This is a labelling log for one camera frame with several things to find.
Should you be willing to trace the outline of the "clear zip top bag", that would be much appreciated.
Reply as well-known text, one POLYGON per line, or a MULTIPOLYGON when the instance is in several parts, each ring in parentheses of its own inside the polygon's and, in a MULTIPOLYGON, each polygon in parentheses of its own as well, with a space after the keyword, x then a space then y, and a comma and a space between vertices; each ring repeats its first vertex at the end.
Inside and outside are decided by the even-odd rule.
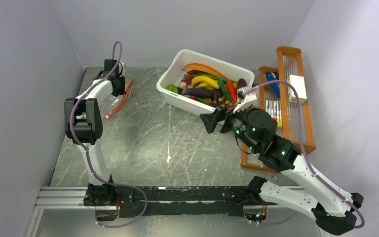
POLYGON ((109 119, 112 115, 114 115, 123 107, 126 100, 129 98, 131 94, 133 84, 134 84, 134 80, 131 80, 130 83, 126 87, 125 94, 118 97, 117 99, 118 104, 115 107, 113 107, 105 116, 103 116, 103 119, 109 119))

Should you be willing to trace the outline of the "green toy chili pepper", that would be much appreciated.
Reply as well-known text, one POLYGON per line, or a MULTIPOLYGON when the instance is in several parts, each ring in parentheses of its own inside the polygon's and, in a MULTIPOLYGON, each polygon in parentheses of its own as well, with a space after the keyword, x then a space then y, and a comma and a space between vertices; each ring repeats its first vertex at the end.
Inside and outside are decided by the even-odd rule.
POLYGON ((219 80, 218 82, 218 85, 219 85, 219 89, 221 90, 221 92, 223 93, 223 95, 232 103, 234 104, 234 100, 233 98, 231 97, 230 95, 230 92, 229 90, 227 89, 227 86, 226 84, 222 81, 222 80, 219 80))

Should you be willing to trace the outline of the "orange toy carrot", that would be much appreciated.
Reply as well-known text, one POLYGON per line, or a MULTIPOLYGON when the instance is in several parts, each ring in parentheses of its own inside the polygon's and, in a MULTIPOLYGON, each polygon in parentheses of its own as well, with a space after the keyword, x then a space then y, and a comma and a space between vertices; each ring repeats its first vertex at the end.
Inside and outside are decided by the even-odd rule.
POLYGON ((232 103, 235 104, 237 102, 237 95, 236 95, 236 91, 235 91, 233 82, 228 80, 226 82, 226 87, 228 89, 229 95, 231 96, 232 103))

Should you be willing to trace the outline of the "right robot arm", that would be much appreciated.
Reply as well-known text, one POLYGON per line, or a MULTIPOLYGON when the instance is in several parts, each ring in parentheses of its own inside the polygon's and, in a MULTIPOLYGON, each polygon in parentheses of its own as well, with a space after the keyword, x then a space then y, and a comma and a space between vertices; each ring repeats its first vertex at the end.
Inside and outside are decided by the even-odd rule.
POLYGON ((212 133, 217 123, 223 121, 221 133, 231 132, 236 141, 258 154, 265 166, 295 181, 306 191, 298 193, 255 177, 246 192, 251 204, 271 202, 290 208, 336 236, 364 227, 365 219, 359 211, 363 196, 346 192, 318 172, 306 158, 306 152, 276 135, 277 122, 266 111, 253 108, 234 113, 220 107, 199 117, 207 133, 212 133))

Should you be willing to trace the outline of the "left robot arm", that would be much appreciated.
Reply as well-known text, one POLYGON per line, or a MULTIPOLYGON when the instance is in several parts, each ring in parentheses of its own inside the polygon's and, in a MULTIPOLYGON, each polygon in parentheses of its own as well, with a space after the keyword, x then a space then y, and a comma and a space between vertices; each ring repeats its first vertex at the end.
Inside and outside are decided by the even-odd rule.
POLYGON ((87 168, 85 206, 116 205, 120 201, 102 153, 100 104, 109 96, 123 94, 124 66, 118 60, 106 59, 104 69, 92 84, 76 98, 68 98, 64 102, 66 136, 77 145, 87 168))

